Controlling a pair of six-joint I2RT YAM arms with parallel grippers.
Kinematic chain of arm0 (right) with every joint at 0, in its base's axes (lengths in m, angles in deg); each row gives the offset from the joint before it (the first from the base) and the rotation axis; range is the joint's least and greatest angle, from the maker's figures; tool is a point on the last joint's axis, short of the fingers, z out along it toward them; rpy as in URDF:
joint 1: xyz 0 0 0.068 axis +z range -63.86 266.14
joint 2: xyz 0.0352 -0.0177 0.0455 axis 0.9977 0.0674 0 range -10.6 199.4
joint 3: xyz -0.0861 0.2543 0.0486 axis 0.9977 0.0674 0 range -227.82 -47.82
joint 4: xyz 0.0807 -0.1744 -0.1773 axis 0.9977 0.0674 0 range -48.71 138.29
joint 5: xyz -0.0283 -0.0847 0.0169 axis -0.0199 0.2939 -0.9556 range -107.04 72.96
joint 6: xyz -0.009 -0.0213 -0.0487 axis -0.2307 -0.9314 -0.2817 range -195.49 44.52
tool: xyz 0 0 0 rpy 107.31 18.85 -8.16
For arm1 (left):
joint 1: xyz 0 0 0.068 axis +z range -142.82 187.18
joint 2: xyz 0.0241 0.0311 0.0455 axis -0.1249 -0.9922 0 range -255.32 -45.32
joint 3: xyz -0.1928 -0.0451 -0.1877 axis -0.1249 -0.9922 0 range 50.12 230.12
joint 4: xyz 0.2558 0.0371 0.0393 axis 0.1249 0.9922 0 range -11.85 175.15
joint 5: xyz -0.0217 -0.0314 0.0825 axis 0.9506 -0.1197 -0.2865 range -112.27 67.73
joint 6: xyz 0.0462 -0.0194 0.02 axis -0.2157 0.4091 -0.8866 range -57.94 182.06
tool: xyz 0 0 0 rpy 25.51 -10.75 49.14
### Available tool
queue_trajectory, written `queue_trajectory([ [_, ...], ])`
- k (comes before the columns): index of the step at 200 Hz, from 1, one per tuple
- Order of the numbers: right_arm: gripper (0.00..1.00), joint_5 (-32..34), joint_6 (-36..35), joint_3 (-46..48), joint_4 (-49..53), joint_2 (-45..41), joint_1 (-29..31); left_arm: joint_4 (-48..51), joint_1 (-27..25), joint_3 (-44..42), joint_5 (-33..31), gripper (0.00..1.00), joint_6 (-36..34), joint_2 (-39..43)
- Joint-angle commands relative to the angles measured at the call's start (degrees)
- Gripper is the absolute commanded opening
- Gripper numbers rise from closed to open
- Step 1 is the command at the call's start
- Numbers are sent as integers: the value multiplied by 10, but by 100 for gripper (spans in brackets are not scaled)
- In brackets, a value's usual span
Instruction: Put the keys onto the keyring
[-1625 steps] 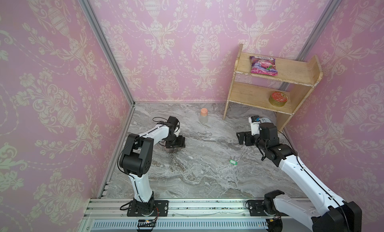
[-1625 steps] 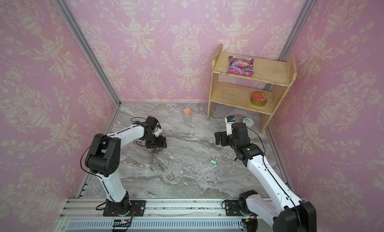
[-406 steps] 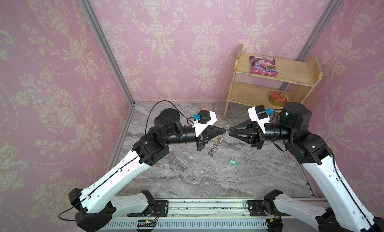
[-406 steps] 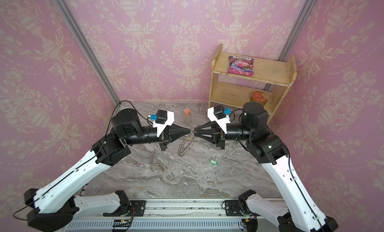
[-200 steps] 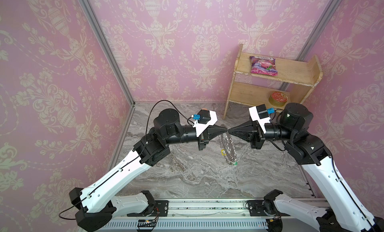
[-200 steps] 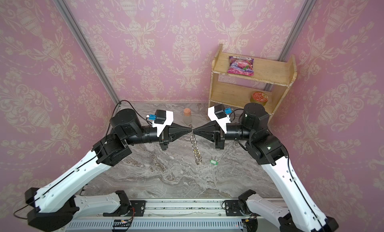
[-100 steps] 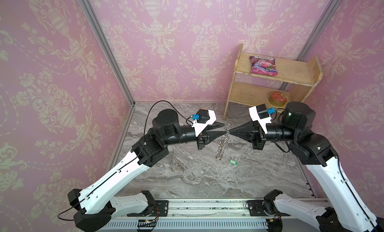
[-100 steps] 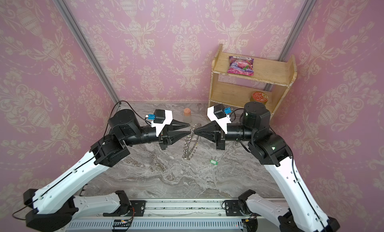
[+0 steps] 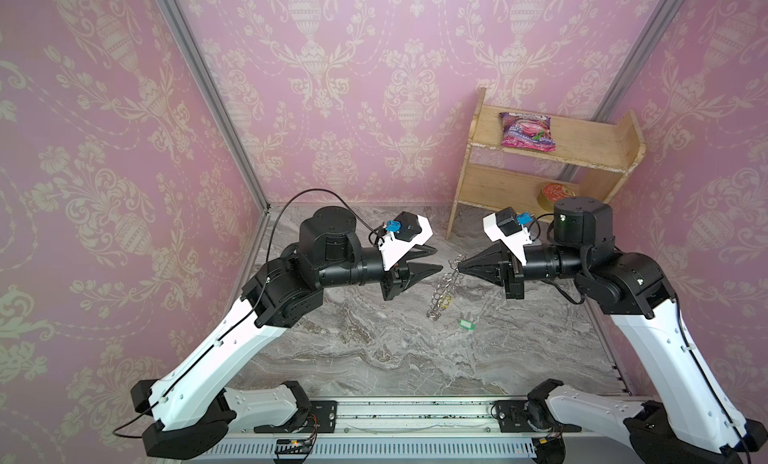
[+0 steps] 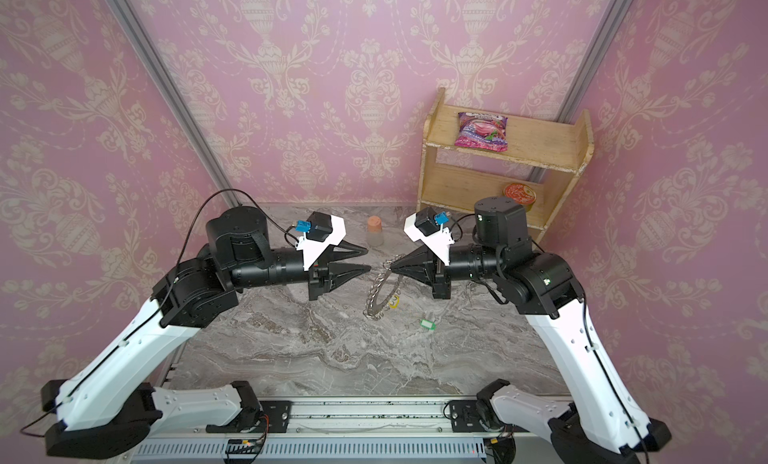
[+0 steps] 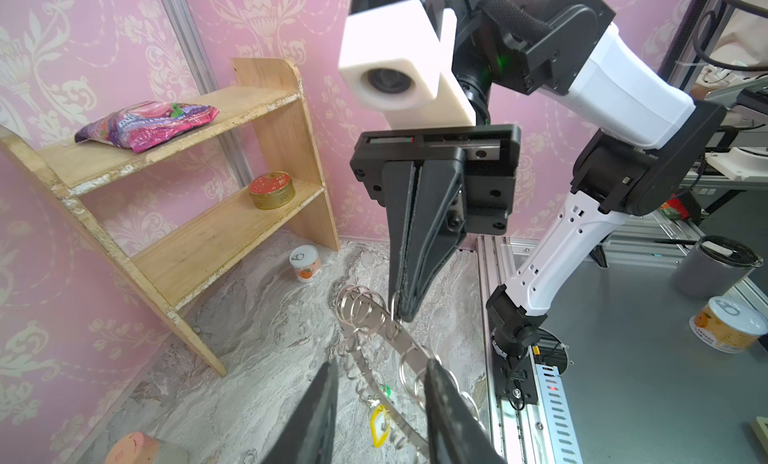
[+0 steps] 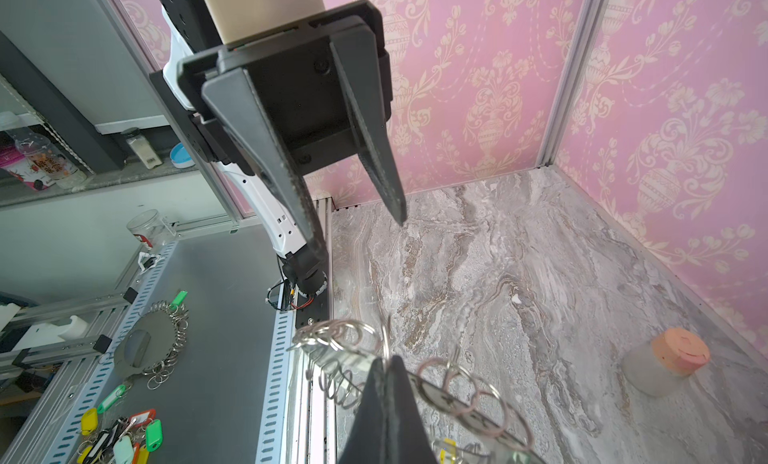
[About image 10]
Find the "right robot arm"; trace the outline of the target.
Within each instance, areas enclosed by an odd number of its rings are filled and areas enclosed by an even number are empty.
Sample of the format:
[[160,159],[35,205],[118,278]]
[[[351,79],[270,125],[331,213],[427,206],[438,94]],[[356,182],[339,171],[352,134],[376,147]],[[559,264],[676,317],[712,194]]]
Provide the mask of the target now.
[[419,248],[393,273],[447,300],[455,281],[488,289],[536,331],[556,364],[571,402],[545,399],[497,379],[476,395],[480,422],[491,431],[520,427],[549,442],[565,463],[648,462],[671,441],[667,424],[644,412],[615,369],[588,310],[587,296],[560,256],[535,249],[523,205],[490,197],[474,206],[473,242],[456,246],[448,217],[424,208],[404,222]]

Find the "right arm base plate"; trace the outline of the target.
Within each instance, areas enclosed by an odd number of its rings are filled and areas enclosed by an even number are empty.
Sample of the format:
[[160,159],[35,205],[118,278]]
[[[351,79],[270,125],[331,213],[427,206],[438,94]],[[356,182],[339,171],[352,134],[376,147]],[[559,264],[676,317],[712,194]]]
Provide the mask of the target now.
[[526,429],[520,426],[502,423],[485,401],[450,400],[444,407],[444,415],[451,421],[455,433],[526,432]]

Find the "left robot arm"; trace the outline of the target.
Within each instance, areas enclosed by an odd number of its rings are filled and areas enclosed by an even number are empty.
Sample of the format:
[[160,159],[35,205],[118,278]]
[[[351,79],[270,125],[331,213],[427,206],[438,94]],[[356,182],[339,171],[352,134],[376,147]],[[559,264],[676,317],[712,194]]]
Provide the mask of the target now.
[[338,216],[311,214],[283,248],[270,243],[272,225],[255,202],[210,220],[199,253],[177,260],[97,358],[77,375],[42,387],[42,413],[53,418],[42,436],[49,456],[106,460],[148,437],[182,430],[269,433],[269,414],[245,381],[173,391],[151,385],[148,378],[199,331],[235,308],[247,289],[303,283],[309,299],[316,300],[368,272],[357,263],[366,249],[347,241],[345,222]]

